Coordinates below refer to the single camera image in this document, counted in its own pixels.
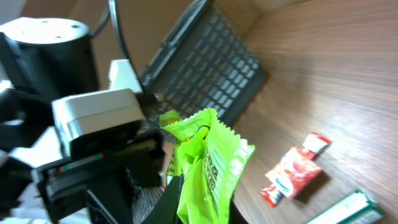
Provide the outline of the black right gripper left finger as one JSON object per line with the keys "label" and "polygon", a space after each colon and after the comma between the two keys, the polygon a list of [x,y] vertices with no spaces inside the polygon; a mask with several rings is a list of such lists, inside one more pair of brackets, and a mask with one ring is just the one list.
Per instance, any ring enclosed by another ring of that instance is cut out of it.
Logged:
{"label": "black right gripper left finger", "polygon": [[142,224],[182,224],[177,215],[184,176],[175,176]]}

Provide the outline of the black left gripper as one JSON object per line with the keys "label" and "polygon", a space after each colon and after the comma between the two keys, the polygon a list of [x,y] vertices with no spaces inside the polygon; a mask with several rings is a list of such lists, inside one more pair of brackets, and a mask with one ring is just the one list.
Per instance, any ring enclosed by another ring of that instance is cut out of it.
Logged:
{"label": "black left gripper", "polygon": [[49,220],[88,209],[92,223],[132,223],[135,187],[158,187],[165,153],[158,129],[84,159],[60,159],[32,170]]}

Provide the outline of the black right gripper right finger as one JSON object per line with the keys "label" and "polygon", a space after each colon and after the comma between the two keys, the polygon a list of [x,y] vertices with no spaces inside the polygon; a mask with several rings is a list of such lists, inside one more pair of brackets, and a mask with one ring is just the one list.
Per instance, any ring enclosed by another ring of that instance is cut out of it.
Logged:
{"label": "black right gripper right finger", "polygon": [[242,216],[234,201],[230,201],[229,206],[229,224],[248,224],[246,219]]}

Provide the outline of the green snack bag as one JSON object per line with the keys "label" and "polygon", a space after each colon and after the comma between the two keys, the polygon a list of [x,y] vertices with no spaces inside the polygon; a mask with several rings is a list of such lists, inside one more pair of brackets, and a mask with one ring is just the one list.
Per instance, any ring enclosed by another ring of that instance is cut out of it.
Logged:
{"label": "green snack bag", "polygon": [[213,108],[188,118],[170,110],[160,115],[159,124],[175,138],[167,177],[183,177],[179,220],[229,223],[235,188],[255,147],[220,121]]}

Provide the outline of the red stick sachet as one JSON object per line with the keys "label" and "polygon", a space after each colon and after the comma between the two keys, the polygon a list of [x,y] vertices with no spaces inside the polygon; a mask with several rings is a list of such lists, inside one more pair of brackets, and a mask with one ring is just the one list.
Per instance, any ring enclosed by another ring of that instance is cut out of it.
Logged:
{"label": "red stick sachet", "polygon": [[[331,141],[325,136],[312,132],[305,138],[303,144],[298,148],[301,149],[304,156],[314,162],[322,150],[326,149],[330,143]],[[261,190],[261,195],[270,207],[276,207],[282,197],[285,197],[272,182]]]}

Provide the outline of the red tissue packet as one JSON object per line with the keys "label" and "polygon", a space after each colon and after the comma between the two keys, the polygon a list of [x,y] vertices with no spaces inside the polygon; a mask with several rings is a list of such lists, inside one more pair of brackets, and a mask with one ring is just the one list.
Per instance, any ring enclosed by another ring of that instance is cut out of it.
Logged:
{"label": "red tissue packet", "polygon": [[292,147],[265,176],[285,197],[293,199],[322,171],[300,148]]}

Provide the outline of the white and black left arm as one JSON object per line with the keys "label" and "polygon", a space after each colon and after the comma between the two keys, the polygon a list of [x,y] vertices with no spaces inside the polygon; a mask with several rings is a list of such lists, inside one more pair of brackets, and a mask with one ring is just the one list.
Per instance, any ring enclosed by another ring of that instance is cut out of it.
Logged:
{"label": "white and black left arm", "polygon": [[52,223],[88,209],[92,223],[132,223],[136,187],[160,185],[157,107],[127,60],[99,87],[89,27],[20,17],[1,26],[1,216],[34,185]]}

